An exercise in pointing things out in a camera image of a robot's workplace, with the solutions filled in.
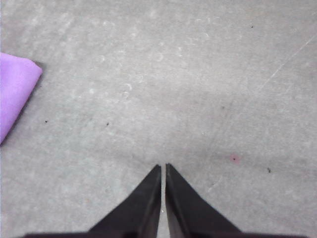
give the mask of pink spot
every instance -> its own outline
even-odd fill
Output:
[[[238,164],[238,163],[240,163],[241,157],[236,155],[236,154],[231,154],[230,155],[230,160],[232,162],[234,162],[235,164]]]

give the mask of purple fabric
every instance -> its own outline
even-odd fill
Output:
[[[0,143],[30,96],[42,69],[29,59],[0,55]]]

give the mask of stain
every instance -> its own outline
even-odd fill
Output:
[[[236,154],[231,154],[231,155],[230,155],[230,160],[231,160],[232,162],[234,162],[235,164],[238,164],[238,163],[240,163],[240,161],[241,161],[241,157],[238,156],[238,155],[236,155]]]

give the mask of concrete floor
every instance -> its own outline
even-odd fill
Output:
[[[317,237],[316,0],[2,0],[1,51],[44,64],[1,237],[85,231],[166,162],[243,231]]]

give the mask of purple cloth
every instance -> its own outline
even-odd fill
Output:
[[[42,69],[29,59],[0,55],[0,143],[30,96]]]

